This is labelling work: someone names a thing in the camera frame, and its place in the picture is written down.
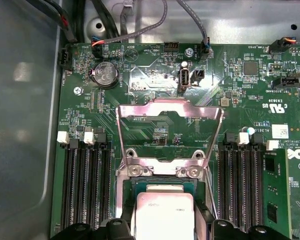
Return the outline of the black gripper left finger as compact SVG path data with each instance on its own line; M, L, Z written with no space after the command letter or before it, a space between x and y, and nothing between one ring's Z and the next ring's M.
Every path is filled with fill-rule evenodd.
M51 237L50 240L135 240L131 234L131 220L135 202L127 200L123 204L121 218L109 219L98 229L87 223L74 223Z

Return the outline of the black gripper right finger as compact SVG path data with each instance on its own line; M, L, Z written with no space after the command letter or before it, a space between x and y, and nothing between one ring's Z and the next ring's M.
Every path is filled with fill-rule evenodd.
M195 240L288 240L289 237L271 227L252 226L247 232L234 227L225 219L215 219L208 207L201 201L194 201Z

